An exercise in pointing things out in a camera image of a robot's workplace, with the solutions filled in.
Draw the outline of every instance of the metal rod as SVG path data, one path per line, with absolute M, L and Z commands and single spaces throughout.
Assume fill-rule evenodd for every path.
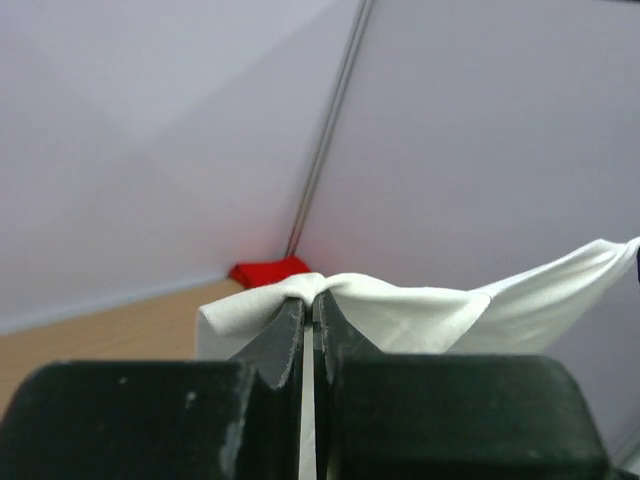
M 309 176 L 307 177 L 300 204 L 296 212 L 293 228 L 291 229 L 289 243 L 287 244 L 287 250 L 285 252 L 286 256 L 293 255 L 298 248 L 302 229 L 309 214 L 309 209 L 311 208 L 311 202 L 313 201 L 313 196 L 318 186 L 322 168 L 327 159 L 327 153 L 331 145 L 331 137 L 333 136 L 342 101 L 344 100 L 347 85 L 351 77 L 351 71 L 353 70 L 358 49 L 360 48 L 360 43 L 362 42 L 362 37 L 374 3 L 375 0 L 361 0 L 358 5 L 358 11 L 354 19 L 353 27 L 351 28 L 347 49 L 340 65 L 338 79 L 331 98 L 330 108 L 324 121 L 322 135 L 320 136 L 318 147 L 316 148 L 311 163 L 311 170 L 309 171 Z

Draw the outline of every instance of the white cloth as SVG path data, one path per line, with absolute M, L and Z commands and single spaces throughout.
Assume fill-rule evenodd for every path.
M 475 290 L 403 288 L 357 273 L 294 275 L 199 309 L 200 330 L 253 336 L 285 298 L 311 306 L 331 289 L 346 318 L 386 352 L 533 353 L 546 349 L 634 263 L 640 237 L 595 240 L 551 263 Z

